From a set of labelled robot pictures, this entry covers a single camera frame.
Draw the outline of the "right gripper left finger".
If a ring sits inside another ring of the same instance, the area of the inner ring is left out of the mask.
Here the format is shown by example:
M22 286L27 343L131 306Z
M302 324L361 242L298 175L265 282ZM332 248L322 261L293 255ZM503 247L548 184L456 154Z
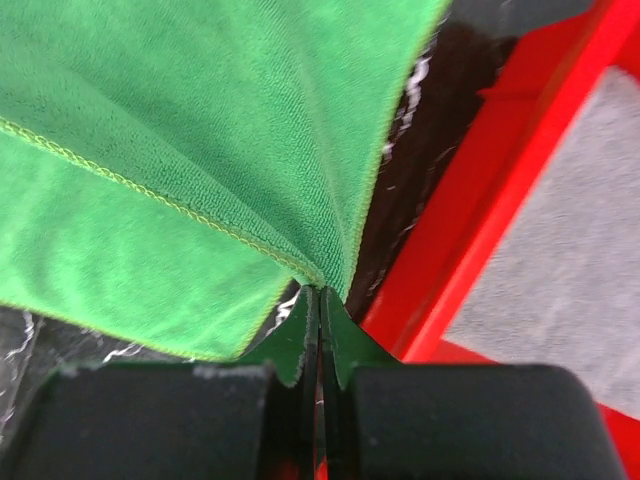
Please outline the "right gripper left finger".
M66 366L34 395L5 479L311 479L319 293L226 363Z

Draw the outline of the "grey towel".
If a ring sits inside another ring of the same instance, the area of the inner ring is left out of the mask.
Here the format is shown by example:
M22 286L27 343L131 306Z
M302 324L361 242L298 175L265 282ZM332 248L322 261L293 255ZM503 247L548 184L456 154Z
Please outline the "grey towel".
M639 84L596 89L446 334L490 359L561 365L639 414Z

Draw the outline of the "green towel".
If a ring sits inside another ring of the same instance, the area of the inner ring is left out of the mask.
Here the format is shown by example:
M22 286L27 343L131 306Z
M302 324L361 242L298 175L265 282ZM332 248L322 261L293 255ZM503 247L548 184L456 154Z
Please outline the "green towel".
M346 298L445 1L5 1L1 301L239 356L291 281Z

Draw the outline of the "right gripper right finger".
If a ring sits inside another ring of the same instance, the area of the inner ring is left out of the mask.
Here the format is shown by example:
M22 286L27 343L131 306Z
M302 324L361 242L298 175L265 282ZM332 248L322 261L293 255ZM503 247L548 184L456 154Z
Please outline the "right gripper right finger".
M546 364L404 364L319 295L332 479L622 479L586 386Z

